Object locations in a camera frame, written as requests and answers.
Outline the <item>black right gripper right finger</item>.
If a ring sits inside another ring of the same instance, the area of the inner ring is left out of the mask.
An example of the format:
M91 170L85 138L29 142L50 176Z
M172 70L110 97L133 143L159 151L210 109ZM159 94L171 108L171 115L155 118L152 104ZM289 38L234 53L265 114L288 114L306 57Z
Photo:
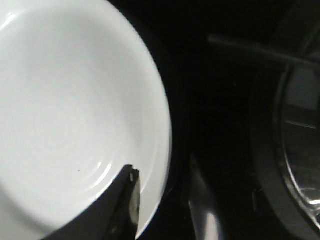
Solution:
M194 154L189 160L188 206L197 240L227 240L215 195L206 181Z

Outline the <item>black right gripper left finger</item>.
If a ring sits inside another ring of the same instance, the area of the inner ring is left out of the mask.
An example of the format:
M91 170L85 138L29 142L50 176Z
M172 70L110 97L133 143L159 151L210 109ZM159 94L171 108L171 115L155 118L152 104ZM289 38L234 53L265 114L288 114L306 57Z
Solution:
M47 240L134 240L140 217L140 172L125 165L106 191Z

